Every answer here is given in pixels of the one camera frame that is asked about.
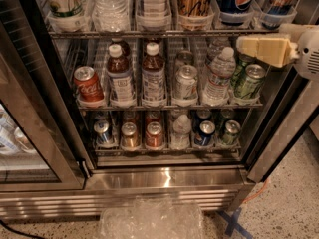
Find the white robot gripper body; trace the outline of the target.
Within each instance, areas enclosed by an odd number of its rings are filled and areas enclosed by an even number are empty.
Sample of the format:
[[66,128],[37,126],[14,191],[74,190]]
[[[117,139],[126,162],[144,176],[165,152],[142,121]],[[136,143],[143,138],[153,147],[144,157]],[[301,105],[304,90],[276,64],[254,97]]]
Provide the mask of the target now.
[[319,26],[282,24],[279,32],[290,36],[285,61],[301,77],[319,82]]

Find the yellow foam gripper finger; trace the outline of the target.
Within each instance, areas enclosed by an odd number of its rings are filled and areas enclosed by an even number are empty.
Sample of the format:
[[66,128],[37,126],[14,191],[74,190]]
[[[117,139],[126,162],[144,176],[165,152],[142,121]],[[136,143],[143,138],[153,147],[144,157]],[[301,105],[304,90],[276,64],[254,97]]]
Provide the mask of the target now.
[[256,58],[276,68],[282,68],[299,58],[298,44],[288,34],[256,34],[236,40],[239,53]]

